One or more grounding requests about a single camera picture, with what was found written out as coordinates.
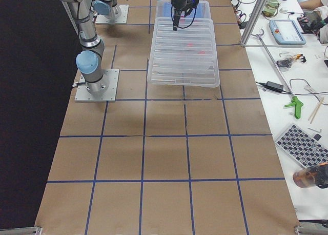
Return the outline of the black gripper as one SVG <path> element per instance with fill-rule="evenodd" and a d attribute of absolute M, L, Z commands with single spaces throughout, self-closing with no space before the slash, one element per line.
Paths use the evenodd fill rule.
<path fill-rule="evenodd" d="M 181 15 L 184 17 L 191 14 L 193 9 L 198 6 L 199 0 L 171 0 L 171 4 L 174 8 L 173 14 L 173 30 L 177 31 L 179 28 L 179 20 Z"/>

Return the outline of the person forearm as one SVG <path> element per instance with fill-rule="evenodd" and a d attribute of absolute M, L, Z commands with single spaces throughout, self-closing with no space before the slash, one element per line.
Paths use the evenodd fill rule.
<path fill-rule="evenodd" d="M 318 7 L 326 6 L 327 0 L 307 0 L 299 3 L 302 9 L 314 10 Z"/>

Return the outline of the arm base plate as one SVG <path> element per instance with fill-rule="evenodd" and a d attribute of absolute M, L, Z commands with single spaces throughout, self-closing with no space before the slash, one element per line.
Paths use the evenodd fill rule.
<path fill-rule="evenodd" d="M 119 69 L 103 69 L 102 79 L 97 83 L 86 82 L 81 75 L 79 82 L 84 83 L 77 86 L 76 102 L 115 102 Z"/>
<path fill-rule="evenodd" d="M 119 5 L 114 7 L 100 5 L 96 6 L 96 24 L 117 25 L 126 24 L 128 18 L 129 5 Z"/>

